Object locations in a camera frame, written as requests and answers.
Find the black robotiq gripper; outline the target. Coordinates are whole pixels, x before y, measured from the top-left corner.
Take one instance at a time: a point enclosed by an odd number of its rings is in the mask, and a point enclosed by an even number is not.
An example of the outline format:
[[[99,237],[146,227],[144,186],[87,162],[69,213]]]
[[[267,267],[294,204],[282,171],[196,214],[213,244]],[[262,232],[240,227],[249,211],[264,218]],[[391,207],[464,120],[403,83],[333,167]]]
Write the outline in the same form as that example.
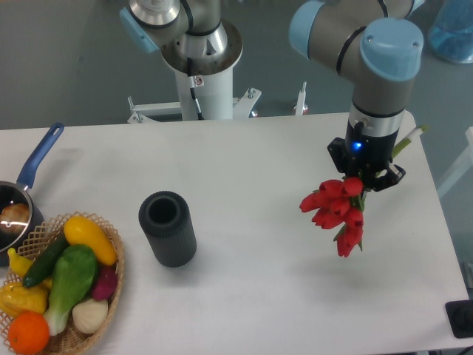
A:
[[[366,190],[380,192],[397,185],[406,171],[393,163],[398,133],[373,137],[363,133],[364,124],[348,124],[344,138],[334,138],[327,150],[338,172],[360,178]]]

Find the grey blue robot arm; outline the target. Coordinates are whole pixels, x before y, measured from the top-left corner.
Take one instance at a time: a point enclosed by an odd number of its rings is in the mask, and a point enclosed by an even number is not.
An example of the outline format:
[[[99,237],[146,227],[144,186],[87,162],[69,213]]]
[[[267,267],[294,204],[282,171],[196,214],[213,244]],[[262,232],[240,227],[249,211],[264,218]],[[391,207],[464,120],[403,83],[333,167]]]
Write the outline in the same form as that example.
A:
[[[293,15],[292,48],[353,86],[343,138],[328,146],[336,169],[379,192],[404,170],[393,163],[395,140],[421,66],[423,35],[408,20],[418,1],[307,1]],[[174,71],[184,120],[250,115],[259,93],[233,97],[242,37],[218,1],[130,1],[120,21],[145,52],[160,51]]]

